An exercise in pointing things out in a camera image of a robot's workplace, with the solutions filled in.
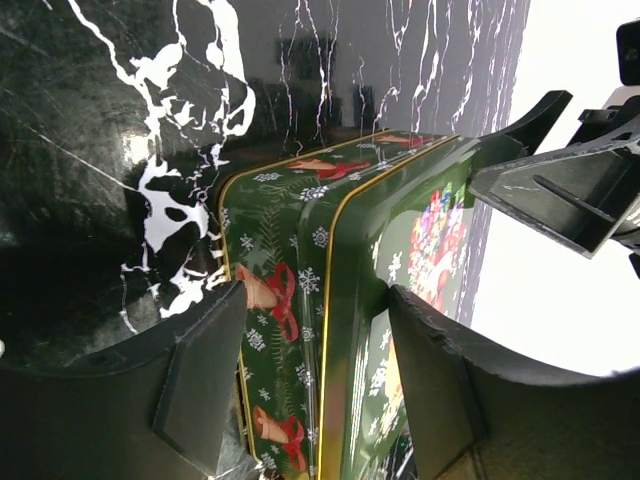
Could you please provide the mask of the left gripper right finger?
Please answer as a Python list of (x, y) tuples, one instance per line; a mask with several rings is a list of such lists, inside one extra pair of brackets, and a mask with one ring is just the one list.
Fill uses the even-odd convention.
[(551, 366), (402, 286), (389, 315), (422, 479), (635, 479), (639, 373)]

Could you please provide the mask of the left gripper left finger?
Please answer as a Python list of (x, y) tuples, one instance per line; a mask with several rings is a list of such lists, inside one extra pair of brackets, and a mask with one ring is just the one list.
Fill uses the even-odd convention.
[(1, 370), (5, 479), (204, 479), (218, 464), (247, 294), (185, 313), (63, 368)]

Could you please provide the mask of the green gold cookie tin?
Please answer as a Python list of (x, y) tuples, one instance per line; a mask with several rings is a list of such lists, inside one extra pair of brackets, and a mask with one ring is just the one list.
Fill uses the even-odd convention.
[(317, 475), (325, 281), (346, 199), (442, 142), (382, 131), (232, 177), (219, 200), (225, 261), (247, 292), (239, 383), (252, 455)]

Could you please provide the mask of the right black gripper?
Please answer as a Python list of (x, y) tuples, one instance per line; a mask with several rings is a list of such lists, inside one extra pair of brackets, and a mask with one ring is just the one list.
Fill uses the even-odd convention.
[(622, 85), (599, 110), (579, 116), (577, 141), (620, 146), (612, 150), (532, 157), (573, 95), (547, 92), (511, 125), (480, 138), (480, 163), (503, 163), (474, 172), (476, 198), (586, 257), (609, 240), (631, 251), (639, 270), (639, 20), (616, 30)]

